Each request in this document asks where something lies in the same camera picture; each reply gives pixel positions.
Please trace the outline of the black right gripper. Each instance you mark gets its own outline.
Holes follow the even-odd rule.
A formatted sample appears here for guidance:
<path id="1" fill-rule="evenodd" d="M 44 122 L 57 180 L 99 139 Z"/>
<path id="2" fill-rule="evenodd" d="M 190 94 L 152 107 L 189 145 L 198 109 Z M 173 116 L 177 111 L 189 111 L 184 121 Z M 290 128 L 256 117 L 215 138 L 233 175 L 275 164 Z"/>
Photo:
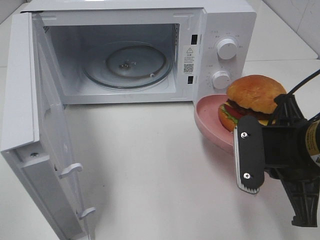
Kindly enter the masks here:
<path id="1" fill-rule="evenodd" d="M 280 94 L 274 102 L 275 123 L 262 128 L 264 171 L 281 181 L 295 213 L 291 224 L 317 227 L 320 177 L 314 175 L 314 162 L 305 143 L 311 121 L 302 114 L 294 95 Z"/>

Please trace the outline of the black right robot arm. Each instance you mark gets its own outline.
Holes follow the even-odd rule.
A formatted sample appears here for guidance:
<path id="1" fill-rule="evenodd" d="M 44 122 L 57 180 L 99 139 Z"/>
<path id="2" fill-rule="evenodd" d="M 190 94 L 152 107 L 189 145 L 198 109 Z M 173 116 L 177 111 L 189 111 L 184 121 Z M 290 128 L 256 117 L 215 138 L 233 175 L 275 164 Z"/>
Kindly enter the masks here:
<path id="1" fill-rule="evenodd" d="M 294 95 L 280 94 L 274 123 L 262 128 L 268 175 L 280 180 L 293 207 L 292 225 L 316 228 L 320 200 L 320 116 L 306 119 Z"/>

